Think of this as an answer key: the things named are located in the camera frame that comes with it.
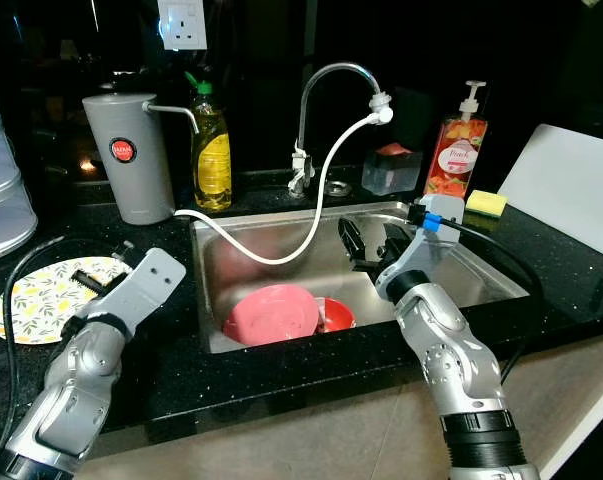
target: white hose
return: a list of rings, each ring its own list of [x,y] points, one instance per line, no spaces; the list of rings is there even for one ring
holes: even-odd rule
[[[345,142],[345,140],[350,135],[352,135],[354,132],[356,132],[359,128],[361,128],[369,123],[376,122],[378,120],[378,117],[379,117],[378,113],[371,113],[367,117],[359,120],[357,123],[355,123],[350,128],[348,128],[345,132],[343,132],[343,134],[339,137],[339,139],[336,142],[334,142],[334,145],[332,145],[330,152],[328,152],[328,156],[325,158],[325,162],[323,163],[323,168],[321,169],[321,176],[319,177],[319,193],[318,193],[318,198],[317,198],[317,209],[316,209],[316,212],[314,213],[314,221],[312,222],[312,228],[310,228],[310,231],[308,232],[307,237],[305,237],[305,240],[303,240],[303,243],[301,245],[299,245],[299,247],[294,252],[292,252],[289,255],[286,255],[283,258],[270,259],[270,258],[265,258],[260,255],[257,255],[254,252],[251,252],[246,247],[241,245],[237,240],[235,240],[228,232],[226,232],[221,227],[221,225],[219,225],[217,222],[212,220],[210,217],[208,217],[204,213],[198,212],[197,210],[189,210],[189,209],[177,210],[176,212],[174,212],[174,215],[175,216],[187,215],[187,216],[198,218],[199,220],[202,220],[203,222],[207,223],[210,227],[212,227],[219,235],[221,235],[228,242],[230,242],[234,247],[236,247],[241,253],[243,253],[244,255],[250,257],[252,260],[255,260],[259,263],[263,263],[265,265],[282,265],[284,263],[288,263],[289,261],[297,258],[299,255],[301,255],[301,253],[303,253],[303,251],[306,248],[308,248],[308,245],[310,245],[310,242],[312,241],[312,238],[314,238],[314,234],[317,231],[317,228],[319,226],[319,219],[321,218],[321,209],[323,208],[323,192],[325,190],[325,179],[328,176],[328,167],[330,166],[332,157],[334,157],[334,154],[337,152],[339,147],[343,144],[343,142]]]

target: kitchen sink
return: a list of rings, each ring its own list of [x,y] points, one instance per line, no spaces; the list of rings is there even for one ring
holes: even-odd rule
[[[407,205],[382,202],[323,210],[316,236],[306,251],[284,265],[262,265],[251,260],[203,222],[192,225],[199,326],[204,347],[211,353],[246,348],[222,333],[232,308],[251,292],[274,284],[293,283],[315,297],[331,297],[353,311],[356,326],[393,321],[393,305],[382,300],[368,275],[351,271],[337,231],[341,217],[355,222],[367,247],[368,260],[378,260],[376,249],[385,241],[384,223],[400,226],[408,236]],[[279,258],[303,241],[314,210],[222,218],[218,223],[255,253]],[[468,307],[527,295],[463,245],[457,245],[437,267],[433,281],[459,307]]]

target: dish soap bottle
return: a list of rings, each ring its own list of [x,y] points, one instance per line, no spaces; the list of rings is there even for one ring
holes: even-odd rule
[[[474,98],[477,89],[486,83],[468,80],[465,84],[470,87],[470,96],[461,102],[460,114],[443,121],[424,193],[465,197],[488,128],[488,122],[475,115],[479,103]]]
[[[187,72],[186,77],[197,89],[190,106],[199,126],[199,134],[192,134],[191,142],[194,198],[200,207],[223,210],[230,206],[232,194],[228,127],[212,96],[212,84],[197,82]]]

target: speckled granite countertop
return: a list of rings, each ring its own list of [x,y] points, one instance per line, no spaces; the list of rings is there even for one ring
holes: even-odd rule
[[[375,200],[356,191],[327,206]],[[280,187],[246,189],[224,215],[311,208],[291,200]],[[490,231],[538,272],[546,292],[546,315],[529,350],[542,350],[603,334],[603,255],[513,209],[500,220],[467,216]],[[115,386],[105,431],[144,425],[151,442],[200,433],[335,398],[420,378],[415,357],[399,328],[386,322],[288,342],[211,355],[200,345],[188,221],[134,227],[123,223],[113,204],[76,207],[37,232],[28,244],[0,259],[0,293],[18,259],[43,239],[65,232],[128,239],[145,251],[164,248],[188,274],[170,300],[137,330],[123,355],[123,376]],[[492,265],[517,279],[498,252],[462,240]],[[97,248],[63,247],[33,269]],[[530,321],[530,300],[508,300],[463,309],[475,335],[501,358],[516,347]],[[51,347],[19,346],[19,416],[35,398]],[[7,366],[0,340],[0,428],[7,402]]]

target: sponge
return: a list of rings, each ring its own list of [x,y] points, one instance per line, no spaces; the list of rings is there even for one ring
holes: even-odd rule
[[[470,197],[468,197],[465,208],[472,212],[478,212],[492,217],[500,217],[507,201],[508,197],[504,197],[503,195],[473,190]]]

